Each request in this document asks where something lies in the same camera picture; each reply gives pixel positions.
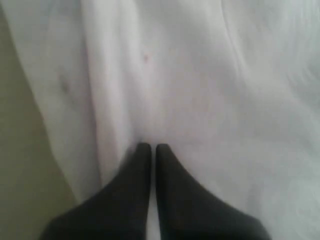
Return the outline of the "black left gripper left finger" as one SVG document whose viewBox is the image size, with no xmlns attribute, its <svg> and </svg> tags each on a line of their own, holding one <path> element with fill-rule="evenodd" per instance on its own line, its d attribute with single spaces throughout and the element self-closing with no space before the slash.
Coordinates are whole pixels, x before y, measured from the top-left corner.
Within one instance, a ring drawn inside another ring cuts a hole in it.
<svg viewBox="0 0 320 240">
<path fill-rule="evenodd" d="M 151 191 L 152 149 L 139 143 L 99 193 L 54 218 L 42 240 L 144 240 Z"/>
</svg>

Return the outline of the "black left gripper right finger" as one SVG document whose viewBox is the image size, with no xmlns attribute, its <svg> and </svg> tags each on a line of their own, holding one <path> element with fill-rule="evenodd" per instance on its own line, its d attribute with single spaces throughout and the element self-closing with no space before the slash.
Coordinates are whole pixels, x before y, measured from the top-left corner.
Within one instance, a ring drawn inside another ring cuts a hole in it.
<svg viewBox="0 0 320 240">
<path fill-rule="evenodd" d="M 156 147 L 155 188 L 163 240 L 271 239 L 259 220 L 206 190 L 167 144 Z"/>
</svg>

